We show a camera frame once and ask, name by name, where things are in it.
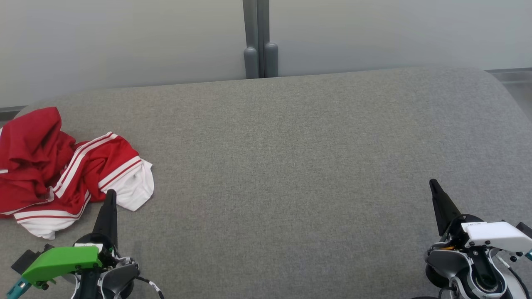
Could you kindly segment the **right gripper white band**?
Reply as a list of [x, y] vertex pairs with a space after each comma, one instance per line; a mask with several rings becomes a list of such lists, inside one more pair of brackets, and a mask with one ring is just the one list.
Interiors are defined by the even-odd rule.
[[487, 223], [462, 214], [436, 179], [429, 180], [440, 243], [452, 250], [496, 248], [509, 253], [527, 254], [532, 240], [525, 232], [505, 221]]

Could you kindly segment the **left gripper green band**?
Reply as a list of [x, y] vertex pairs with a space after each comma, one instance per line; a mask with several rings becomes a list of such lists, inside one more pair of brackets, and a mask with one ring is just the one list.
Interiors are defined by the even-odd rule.
[[92, 233], [79, 238], [72, 246], [48, 247], [44, 252], [22, 257], [28, 262], [21, 273], [28, 283], [42, 288], [57, 277], [95, 271], [102, 274], [116, 266], [118, 256], [117, 194], [113, 189], [106, 193]]

